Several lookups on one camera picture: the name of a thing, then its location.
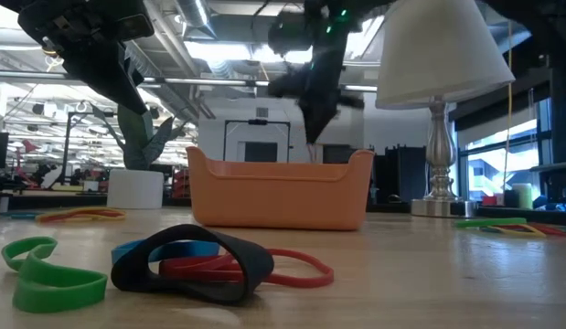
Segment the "black rubber band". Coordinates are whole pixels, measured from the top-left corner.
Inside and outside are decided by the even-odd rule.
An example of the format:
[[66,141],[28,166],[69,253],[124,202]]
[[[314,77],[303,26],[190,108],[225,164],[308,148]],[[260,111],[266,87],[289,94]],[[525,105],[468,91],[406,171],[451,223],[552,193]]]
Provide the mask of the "black rubber band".
[[[217,242],[240,264],[241,282],[206,282],[168,279],[152,272],[148,257],[158,247],[179,240]],[[272,255],[265,248],[242,239],[183,224],[162,230],[123,255],[112,267],[112,283],[126,292],[181,293],[209,302],[232,304],[253,295],[254,290],[274,268]]]

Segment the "orange plastic bin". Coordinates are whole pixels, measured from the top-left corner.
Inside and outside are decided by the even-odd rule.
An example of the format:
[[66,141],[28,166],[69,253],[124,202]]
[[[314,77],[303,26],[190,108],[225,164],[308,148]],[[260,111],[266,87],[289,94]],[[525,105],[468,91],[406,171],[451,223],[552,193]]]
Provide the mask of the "orange plastic bin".
[[366,217],[374,154],[349,164],[214,161],[187,148],[195,219],[206,226],[354,230]]

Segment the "wooden table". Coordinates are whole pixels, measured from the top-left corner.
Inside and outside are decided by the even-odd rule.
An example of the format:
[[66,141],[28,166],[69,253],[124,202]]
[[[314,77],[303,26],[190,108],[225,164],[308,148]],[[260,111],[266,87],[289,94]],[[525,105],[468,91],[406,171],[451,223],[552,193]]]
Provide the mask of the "wooden table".
[[[59,241],[50,262],[102,271],[110,250],[175,224],[186,208],[134,211],[123,223],[37,226],[0,219],[0,249],[16,239]],[[16,274],[0,258],[0,329],[566,328],[566,239],[524,239],[451,228],[445,219],[370,214],[360,232],[220,229],[264,247],[312,254],[336,270],[327,288],[263,284],[243,307],[119,292],[92,307],[30,314],[11,305]],[[311,275],[292,260],[283,273]]]

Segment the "green rubber band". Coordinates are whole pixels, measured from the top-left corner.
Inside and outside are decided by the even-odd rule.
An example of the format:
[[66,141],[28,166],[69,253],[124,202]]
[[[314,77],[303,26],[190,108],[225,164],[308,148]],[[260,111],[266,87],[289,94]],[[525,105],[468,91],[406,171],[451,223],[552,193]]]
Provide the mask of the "green rubber band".
[[456,228],[481,228],[496,225],[516,225],[527,224],[524,218],[489,218],[489,219],[468,219],[455,223]]
[[[9,268],[18,271],[13,305],[29,313],[75,310],[101,302],[108,276],[96,271],[67,268],[43,261],[57,241],[49,237],[21,239],[2,249]],[[28,251],[25,260],[14,257]]]

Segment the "white lampshade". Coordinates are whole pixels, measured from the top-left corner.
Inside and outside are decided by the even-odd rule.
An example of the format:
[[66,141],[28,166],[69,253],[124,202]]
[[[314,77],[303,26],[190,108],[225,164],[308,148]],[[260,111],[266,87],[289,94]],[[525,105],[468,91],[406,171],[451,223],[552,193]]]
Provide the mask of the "white lampshade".
[[475,0],[399,0],[382,30],[378,108],[464,101],[514,80]]

